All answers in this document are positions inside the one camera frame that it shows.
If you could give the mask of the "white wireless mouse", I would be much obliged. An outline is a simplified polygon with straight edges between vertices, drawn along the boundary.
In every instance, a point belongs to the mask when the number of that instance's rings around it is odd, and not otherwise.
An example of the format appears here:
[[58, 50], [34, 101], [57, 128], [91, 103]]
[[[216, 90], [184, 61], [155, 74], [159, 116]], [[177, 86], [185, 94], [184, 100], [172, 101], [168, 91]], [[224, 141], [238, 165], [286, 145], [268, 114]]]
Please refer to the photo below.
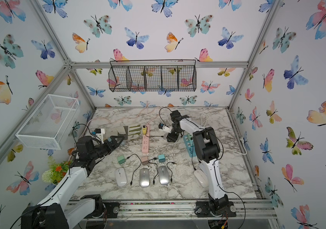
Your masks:
[[127, 185], [127, 175], [124, 168], [120, 167], [115, 170], [115, 179], [119, 187]]

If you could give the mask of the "green charger plug front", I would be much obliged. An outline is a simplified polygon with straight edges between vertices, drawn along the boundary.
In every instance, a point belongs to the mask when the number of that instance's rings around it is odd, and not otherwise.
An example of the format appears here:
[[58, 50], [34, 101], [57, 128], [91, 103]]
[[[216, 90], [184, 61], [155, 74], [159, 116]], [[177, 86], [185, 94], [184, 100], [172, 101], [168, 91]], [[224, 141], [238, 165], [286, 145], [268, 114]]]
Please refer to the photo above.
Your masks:
[[122, 165], [122, 164], [124, 164], [126, 162], [126, 158], [125, 158], [124, 155], [118, 156], [117, 160], [118, 160], [119, 165]]

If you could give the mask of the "yellow green charger plug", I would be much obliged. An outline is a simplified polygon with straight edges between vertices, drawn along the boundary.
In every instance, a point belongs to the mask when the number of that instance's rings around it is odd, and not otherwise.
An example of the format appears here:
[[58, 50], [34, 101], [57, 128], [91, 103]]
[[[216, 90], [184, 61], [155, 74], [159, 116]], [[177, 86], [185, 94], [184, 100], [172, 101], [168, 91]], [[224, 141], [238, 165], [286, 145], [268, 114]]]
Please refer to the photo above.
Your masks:
[[147, 131], [148, 131], [148, 127], [147, 126], [143, 126], [143, 128], [142, 128], [142, 134], [143, 135], [146, 135], [147, 134]]

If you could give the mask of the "pink charger plug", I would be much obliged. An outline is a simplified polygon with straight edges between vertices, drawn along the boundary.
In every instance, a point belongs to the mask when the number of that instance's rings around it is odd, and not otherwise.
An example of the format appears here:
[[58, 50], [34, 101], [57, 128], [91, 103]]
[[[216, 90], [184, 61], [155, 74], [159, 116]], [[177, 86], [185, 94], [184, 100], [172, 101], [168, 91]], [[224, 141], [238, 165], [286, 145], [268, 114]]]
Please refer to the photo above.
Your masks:
[[142, 165], [145, 166], [149, 163], [149, 158], [147, 156], [141, 157]]

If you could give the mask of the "teal charger plug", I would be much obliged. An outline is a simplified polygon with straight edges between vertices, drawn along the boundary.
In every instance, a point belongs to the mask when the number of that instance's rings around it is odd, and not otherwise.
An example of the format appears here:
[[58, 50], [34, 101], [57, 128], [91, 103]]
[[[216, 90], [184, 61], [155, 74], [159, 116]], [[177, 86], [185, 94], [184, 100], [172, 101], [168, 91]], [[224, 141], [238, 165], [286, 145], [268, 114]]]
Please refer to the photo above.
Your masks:
[[164, 163], [164, 162], [166, 161], [166, 157], [165, 157], [165, 155], [164, 155], [164, 154], [160, 154], [160, 155], [158, 155], [158, 161], [159, 161], [160, 163]]

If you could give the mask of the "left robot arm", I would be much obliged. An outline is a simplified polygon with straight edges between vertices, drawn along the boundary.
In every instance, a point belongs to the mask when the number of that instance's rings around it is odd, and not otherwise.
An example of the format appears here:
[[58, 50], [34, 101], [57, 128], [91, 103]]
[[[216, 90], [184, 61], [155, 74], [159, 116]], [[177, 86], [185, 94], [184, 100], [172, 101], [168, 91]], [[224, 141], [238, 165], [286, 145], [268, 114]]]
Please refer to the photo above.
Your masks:
[[83, 219], [105, 219], [107, 208], [101, 195], [86, 195], [76, 205], [66, 206], [78, 187], [92, 170], [124, 141], [123, 136], [112, 135], [104, 142], [92, 136], [81, 137], [73, 154], [76, 159], [69, 166], [60, 183], [37, 205], [26, 208], [20, 219], [22, 229], [72, 229]]

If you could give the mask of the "black charging cable white mouse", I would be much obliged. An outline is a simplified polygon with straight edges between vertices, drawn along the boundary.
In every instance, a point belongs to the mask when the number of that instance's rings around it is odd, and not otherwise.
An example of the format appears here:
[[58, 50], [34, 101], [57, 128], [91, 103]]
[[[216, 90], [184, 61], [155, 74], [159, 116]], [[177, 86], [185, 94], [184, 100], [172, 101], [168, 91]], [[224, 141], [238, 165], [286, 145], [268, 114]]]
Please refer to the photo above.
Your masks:
[[130, 181], [130, 186], [132, 186], [132, 184], [133, 184], [135, 172], [142, 166], [142, 159], [136, 153], [128, 156], [127, 159], [130, 159], [132, 156], [136, 156], [136, 158], [140, 161], [140, 164], [139, 164], [139, 166], [136, 169], [134, 169], [134, 171], [132, 173], [131, 181]]

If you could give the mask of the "teal power strip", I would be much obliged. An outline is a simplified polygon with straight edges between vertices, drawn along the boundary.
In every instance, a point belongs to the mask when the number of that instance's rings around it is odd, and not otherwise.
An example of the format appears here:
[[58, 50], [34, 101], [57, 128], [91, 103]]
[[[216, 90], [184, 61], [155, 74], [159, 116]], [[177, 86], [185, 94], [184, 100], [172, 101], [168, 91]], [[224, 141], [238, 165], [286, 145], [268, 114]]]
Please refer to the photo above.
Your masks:
[[183, 140], [186, 145], [186, 149], [189, 154], [189, 157], [191, 157], [191, 158], [196, 157], [193, 136], [190, 134], [186, 134], [183, 136]]

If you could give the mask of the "black charging cable silver mouse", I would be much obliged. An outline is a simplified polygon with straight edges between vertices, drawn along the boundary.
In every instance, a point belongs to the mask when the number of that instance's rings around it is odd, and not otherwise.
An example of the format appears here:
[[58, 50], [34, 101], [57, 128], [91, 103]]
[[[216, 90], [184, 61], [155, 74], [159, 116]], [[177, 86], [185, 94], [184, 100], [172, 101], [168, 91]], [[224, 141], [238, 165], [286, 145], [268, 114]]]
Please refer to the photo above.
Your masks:
[[158, 171], [157, 171], [158, 170], [158, 164], [156, 162], [157, 160], [158, 160], [158, 158], [157, 157], [154, 157], [154, 158], [152, 158], [152, 159], [150, 159], [148, 161], [148, 163], [150, 165], [152, 165], [152, 168], [155, 169], [154, 172], [153, 172], [153, 175], [154, 175], [154, 177], [153, 177], [153, 185], [155, 184], [155, 179], [156, 179], [156, 177], [158, 175]]

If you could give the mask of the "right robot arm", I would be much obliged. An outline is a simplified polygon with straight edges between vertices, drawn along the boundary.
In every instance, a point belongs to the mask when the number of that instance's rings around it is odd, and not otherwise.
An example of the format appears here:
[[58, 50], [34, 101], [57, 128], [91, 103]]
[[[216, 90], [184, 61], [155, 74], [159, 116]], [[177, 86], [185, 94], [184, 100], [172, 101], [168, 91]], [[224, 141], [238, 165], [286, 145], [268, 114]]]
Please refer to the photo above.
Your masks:
[[179, 134], [187, 132], [193, 137], [193, 146], [196, 156], [201, 162], [201, 170], [208, 178], [209, 207], [214, 215], [220, 215], [229, 206], [229, 199], [224, 191], [220, 170], [217, 161], [221, 152], [218, 139], [212, 127], [203, 127], [187, 115], [179, 111], [172, 111], [171, 131], [167, 135], [168, 142], [176, 142]]

